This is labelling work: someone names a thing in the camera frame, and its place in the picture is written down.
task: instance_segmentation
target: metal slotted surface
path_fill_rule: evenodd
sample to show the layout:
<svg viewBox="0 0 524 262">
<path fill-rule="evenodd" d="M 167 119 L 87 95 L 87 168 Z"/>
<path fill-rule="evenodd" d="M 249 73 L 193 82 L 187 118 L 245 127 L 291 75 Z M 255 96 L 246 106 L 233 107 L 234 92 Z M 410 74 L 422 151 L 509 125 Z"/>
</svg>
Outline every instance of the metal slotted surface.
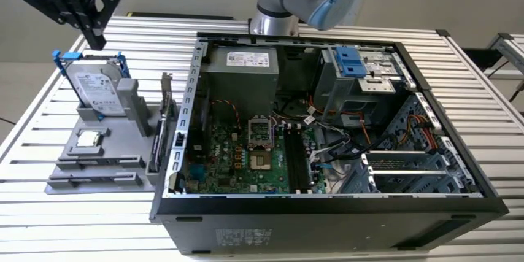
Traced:
<svg viewBox="0 0 524 262">
<path fill-rule="evenodd" d="M 429 253 L 385 253 L 373 257 L 351 253 L 243 255 L 218 259 L 523 261 L 524 128 L 451 41 L 434 31 L 421 30 L 301 30 L 305 37 L 405 43 L 511 213 Z M 110 22 L 106 49 L 126 54 L 131 74 L 139 79 L 139 94 L 150 103 L 161 101 L 163 71 L 174 74 L 174 96 L 182 99 L 197 31 L 246 33 L 247 24 L 138 17 L 115 17 Z M 73 49 L 83 50 L 85 46 L 78 42 Z M 0 253 L 6 254 L 0 260 L 198 260 L 195 256 L 181 257 L 165 228 L 150 224 L 153 193 L 49 196 L 43 192 L 55 167 L 53 162 L 78 120 L 77 97 L 58 75 L 55 72 L 21 119 L 9 137 L 13 143 L 0 147 L 0 179 L 6 180 L 0 183 Z"/>
</svg>

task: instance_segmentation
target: cable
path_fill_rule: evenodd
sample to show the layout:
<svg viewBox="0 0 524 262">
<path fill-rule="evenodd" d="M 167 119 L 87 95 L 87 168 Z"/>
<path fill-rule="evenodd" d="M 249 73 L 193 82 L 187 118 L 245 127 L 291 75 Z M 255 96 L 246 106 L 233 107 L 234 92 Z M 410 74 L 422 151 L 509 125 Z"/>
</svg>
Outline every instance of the cable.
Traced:
<svg viewBox="0 0 524 262">
<path fill-rule="evenodd" d="M 414 118 L 418 121 L 419 124 L 423 123 L 423 121 L 429 122 L 429 119 L 426 119 L 423 115 L 414 115 L 414 114 L 411 114 L 409 116 L 407 132 L 406 132 L 403 138 L 401 139 L 401 144 L 405 144 L 406 141 L 409 140 L 409 135 L 410 135 L 410 131 L 411 131 L 411 124 L 410 124 L 410 119 L 411 118 Z M 423 135 L 426 137 L 426 140 L 429 141 L 430 147 L 431 148 L 438 148 L 437 141 L 435 141 L 434 136 L 431 135 L 430 130 L 427 128 L 422 128 L 422 132 L 423 132 Z"/>
<path fill-rule="evenodd" d="M 211 104 L 215 104 L 218 102 L 223 102 L 225 104 L 229 104 L 233 107 L 233 110 L 235 111 L 237 125 L 239 127 L 239 130 L 242 130 L 243 128 L 241 126 L 241 115 L 239 115 L 239 111 L 238 111 L 235 105 L 230 101 L 227 101 L 225 99 L 218 99 L 218 100 L 213 101 Z"/>
<path fill-rule="evenodd" d="M 315 111 L 319 112 L 321 114 L 325 114 L 325 109 L 318 109 L 314 105 L 314 97 L 310 95 L 310 106 L 315 108 Z M 335 114 L 337 111 L 331 110 L 329 114 Z M 346 115 L 359 115 L 361 116 L 361 125 L 362 125 L 362 132 L 365 133 L 366 136 L 366 141 L 369 142 L 369 145 L 371 144 L 370 140 L 370 135 L 369 135 L 369 130 L 366 130 L 366 124 L 365 124 L 365 113 L 363 112 L 341 112 L 342 114 Z"/>
<path fill-rule="evenodd" d="M 361 157 L 361 155 L 363 153 L 366 153 L 367 151 L 373 150 L 374 148 L 377 148 L 386 139 L 391 138 L 394 141 L 397 141 L 397 136 L 395 134 L 385 134 L 379 140 L 377 142 L 374 142 L 371 145 L 369 145 L 365 149 L 362 149 L 359 152 L 351 154 L 351 155 L 339 155 L 335 156 L 331 160 L 325 161 L 326 164 L 335 162 L 337 160 L 354 160 L 358 159 Z"/>
<path fill-rule="evenodd" d="M 423 115 L 417 115 L 422 121 L 425 121 L 426 123 L 430 122 L 430 120 L 423 116 Z M 433 148 L 438 148 L 439 145 L 437 144 L 435 138 L 433 136 L 433 133 L 430 132 L 430 128 L 423 128 L 423 133 L 426 136 L 426 139 L 429 140 L 430 145 L 433 146 Z"/>
<path fill-rule="evenodd" d="M 514 92 L 514 95 L 511 96 L 510 102 L 513 102 L 513 101 L 515 100 L 515 98 L 517 98 L 517 96 L 519 95 L 519 93 L 521 93 L 519 90 L 517 90 L 517 91 Z"/>
<path fill-rule="evenodd" d="M 505 67 L 509 63 L 510 63 L 510 61 L 506 61 L 506 62 L 495 69 L 495 71 L 491 72 L 491 74 L 487 76 L 489 79 L 490 79 L 490 77 L 501 70 L 501 68 Z"/>
<path fill-rule="evenodd" d="M 17 125 L 17 123 L 14 121 L 10 121 L 9 119 L 5 119 L 0 117 L 0 121 L 5 121 L 6 123 L 10 123 L 13 125 Z"/>
<path fill-rule="evenodd" d="M 350 175 L 346 174 L 346 176 L 342 177 L 342 178 L 339 178 L 338 181 L 330 186 L 330 192 L 331 192 L 331 193 L 334 193 L 334 188 L 335 188 L 337 184 L 338 184 L 342 180 L 347 179 L 349 176 L 350 176 Z"/>
</svg>

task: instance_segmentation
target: blue plastic latch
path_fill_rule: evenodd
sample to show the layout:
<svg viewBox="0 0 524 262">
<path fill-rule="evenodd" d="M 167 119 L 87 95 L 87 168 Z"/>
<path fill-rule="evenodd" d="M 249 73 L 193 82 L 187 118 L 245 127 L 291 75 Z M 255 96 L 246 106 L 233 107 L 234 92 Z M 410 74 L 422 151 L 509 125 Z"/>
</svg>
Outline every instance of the blue plastic latch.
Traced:
<svg viewBox="0 0 524 262">
<path fill-rule="evenodd" d="M 63 55 L 63 60 L 66 61 L 78 61 L 83 58 L 82 52 L 67 52 Z"/>
<path fill-rule="evenodd" d="M 125 78 L 131 78 L 129 60 L 126 59 L 126 56 L 122 54 L 122 52 L 118 52 L 117 59 L 121 62 L 122 76 Z"/>
<path fill-rule="evenodd" d="M 366 77 L 369 71 L 354 47 L 335 47 L 335 58 L 345 77 Z"/>
</svg>

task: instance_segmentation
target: black cable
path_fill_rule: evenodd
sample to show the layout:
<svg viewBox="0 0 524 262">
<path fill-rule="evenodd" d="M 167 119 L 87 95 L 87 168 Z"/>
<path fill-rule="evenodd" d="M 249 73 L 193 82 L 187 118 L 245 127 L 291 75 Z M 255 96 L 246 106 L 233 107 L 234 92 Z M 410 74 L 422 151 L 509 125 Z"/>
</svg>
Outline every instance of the black cable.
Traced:
<svg viewBox="0 0 524 262">
<path fill-rule="evenodd" d="M 397 141 L 397 136 L 395 134 L 385 134 L 378 140 L 377 142 L 374 142 L 371 145 L 369 145 L 365 149 L 362 149 L 359 152 L 351 154 L 351 155 L 339 155 L 337 157 L 334 157 L 331 160 L 325 161 L 323 163 L 329 164 L 331 162 L 335 162 L 337 160 L 354 160 L 354 159 L 359 159 L 359 157 L 362 156 L 363 153 L 366 153 L 367 151 L 373 150 L 374 148 L 377 148 L 386 139 L 393 138 L 394 141 Z"/>
<path fill-rule="evenodd" d="M 489 79 L 490 79 L 490 77 L 501 70 L 501 68 L 505 67 L 509 63 L 510 63 L 510 61 L 506 61 L 506 62 L 495 69 L 495 71 L 491 72 L 491 74 L 489 75 Z"/>
<path fill-rule="evenodd" d="M 17 123 L 14 121 L 10 121 L 9 119 L 5 119 L 0 117 L 0 121 L 5 121 L 6 123 L 10 123 L 13 125 L 17 125 Z"/>
<path fill-rule="evenodd" d="M 513 101 L 515 100 L 515 98 L 517 98 L 517 96 L 519 95 L 519 93 L 521 93 L 519 90 L 517 90 L 517 91 L 514 92 L 514 95 L 511 96 L 510 102 L 513 102 Z"/>
</svg>

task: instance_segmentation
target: barcode sticker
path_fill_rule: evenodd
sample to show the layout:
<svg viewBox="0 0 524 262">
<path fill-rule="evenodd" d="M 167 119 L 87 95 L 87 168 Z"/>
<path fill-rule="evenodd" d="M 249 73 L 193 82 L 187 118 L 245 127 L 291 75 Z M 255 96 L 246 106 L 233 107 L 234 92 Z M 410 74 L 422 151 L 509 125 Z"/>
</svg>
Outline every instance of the barcode sticker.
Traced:
<svg viewBox="0 0 524 262">
<path fill-rule="evenodd" d="M 314 116 L 309 116 L 309 117 L 305 119 L 305 123 L 306 123 L 307 125 L 313 124 L 314 121 L 315 121 L 315 117 L 314 117 Z"/>
<path fill-rule="evenodd" d="M 226 65 L 237 67 L 270 67 L 270 53 L 229 52 Z"/>
<path fill-rule="evenodd" d="M 310 115 L 315 114 L 317 111 L 318 111 L 318 109 L 317 109 L 314 106 L 311 106 L 311 107 L 309 108 L 309 113 L 310 113 Z"/>
</svg>

